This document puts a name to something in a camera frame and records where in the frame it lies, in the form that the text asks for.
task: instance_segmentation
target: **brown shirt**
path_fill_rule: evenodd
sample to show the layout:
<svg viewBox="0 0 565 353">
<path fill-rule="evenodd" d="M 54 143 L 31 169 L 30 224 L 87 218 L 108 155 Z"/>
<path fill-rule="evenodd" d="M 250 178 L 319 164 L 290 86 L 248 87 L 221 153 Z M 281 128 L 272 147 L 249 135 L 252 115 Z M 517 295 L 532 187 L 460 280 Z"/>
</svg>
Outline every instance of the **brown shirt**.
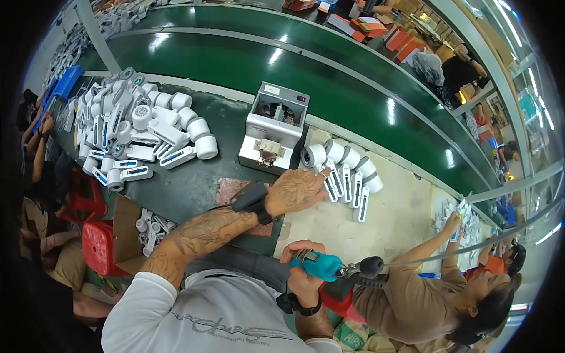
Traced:
<svg viewBox="0 0 565 353">
<path fill-rule="evenodd" d="M 421 278 L 413 269 L 390 275 L 386 289 L 362 287 L 353 304 L 370 328 L 408 345 L 431 341 L 453 332 L 457 313 L 448 305 L 450 295 L 467 285 L 461 271 L 441 280 Z"/>
</svg>

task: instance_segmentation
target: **gray pants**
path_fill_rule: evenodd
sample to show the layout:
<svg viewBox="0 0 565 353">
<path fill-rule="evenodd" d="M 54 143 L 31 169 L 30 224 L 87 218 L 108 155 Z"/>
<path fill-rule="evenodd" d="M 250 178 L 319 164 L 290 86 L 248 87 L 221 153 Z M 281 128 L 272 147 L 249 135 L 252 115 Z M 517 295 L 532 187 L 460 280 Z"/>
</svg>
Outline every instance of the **gray pants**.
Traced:
<svg viewBox="0 0 565 353">
<path fill-rule="evenodd" d="M 286 293 L 286 281 L 290 276 L 288 264 L 281 264 L 278 259 L 271 256 L 232 245 L 224 245 L 218 250 L 192 261 L 186 266 L 185 274 L 188 276 L 206 269 L 227 269 L 243 273 L 264 281 L 269 287 L 281 293 Z"/>
</svg>

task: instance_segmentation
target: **red plastic stool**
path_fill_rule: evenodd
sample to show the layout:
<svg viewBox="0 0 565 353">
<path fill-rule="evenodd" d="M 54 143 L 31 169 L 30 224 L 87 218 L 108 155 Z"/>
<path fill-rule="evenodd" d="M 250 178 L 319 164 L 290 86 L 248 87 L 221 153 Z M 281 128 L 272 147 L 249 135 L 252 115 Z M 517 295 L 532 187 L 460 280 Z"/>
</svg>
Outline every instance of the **red plastic stool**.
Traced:
<svg viewBox="0 0 565 353">
<path fill-rule="evenodd" d="M 330 297 L 325 291 L 324 287 L 327 282 L 322 283 L 319 291 L 321 295 L 321 302 L 325 307 L 335 312 L 336 314 L 345 317 L 346 319 L 356 321 L 358 323 L 367 325 L 365 320 L 357 313 L 353 306 L 353 288 L 349 290 L 346 297 L 339 301 Z"/>
<path fill-rule="evenodd" d="M 114 264 L 114 226 L 112 221 L 85 222 L 82 226 L 82 254 L 86 264 L 102 276 L 127 276 Z"/>
<path fill-rule="evenodd" d="M 71 200 L 65 205 L 63 211 L 61 211 L 59 218 L 76 224 L 82 224 L 83 222 L 100 219 L 106 216 L 108 213 L 108 205 L 100 195 L 98 181 L 80 170 L 72 171 L 70 180 L 69 195 Z M 85 188 L 89 186 L 92 190 L 92 200 L 81 196 Z M 79 217 L 79 211 L 89 213 L 88 217 L 82 220 Z"/>
</svg>

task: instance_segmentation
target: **white t-shirt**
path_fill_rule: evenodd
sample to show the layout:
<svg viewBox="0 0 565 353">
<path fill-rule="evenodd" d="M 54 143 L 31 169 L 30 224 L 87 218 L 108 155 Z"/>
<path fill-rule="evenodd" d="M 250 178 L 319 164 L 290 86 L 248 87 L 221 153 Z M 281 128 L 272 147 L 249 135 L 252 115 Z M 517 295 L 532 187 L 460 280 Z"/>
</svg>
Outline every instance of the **white t-shirt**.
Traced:
<svg viewBox="0 0 565 353">
<path fill-rule="evenodd" d="M 233 277 L 209 277 L 228 274 Z M 176 289 L 163 277 L 138 272 L 102 330 L 105 353 L 324 352 L 341 353 L 327 338 L 306 342 L 292 333 L 265 282 L 228 270 L 206 270 Z"/>
</svg>

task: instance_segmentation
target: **orange shirt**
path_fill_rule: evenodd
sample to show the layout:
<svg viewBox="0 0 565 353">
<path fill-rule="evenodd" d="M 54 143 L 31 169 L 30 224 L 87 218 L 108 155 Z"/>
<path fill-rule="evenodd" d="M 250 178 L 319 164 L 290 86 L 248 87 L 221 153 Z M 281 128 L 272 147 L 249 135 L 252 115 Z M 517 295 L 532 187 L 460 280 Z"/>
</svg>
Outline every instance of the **orange shirt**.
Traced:
<svg viewBox="0 0 565 353">
<path fill-rule="evenodd" d="M 484 273 L 486 271 L 490 272 L 494 276 L 496 276 L 497 274 L 506 273 L 506 269 L 504 268 L 504 260 L 502 260 L 502 258 L 499 258 L 498 256 L 489 255 L 486 266 L 479 264 L 479 267 L 467 270 L 464 276 L 468 282 L 475 278 L 478 274 Z"/>
</svg>

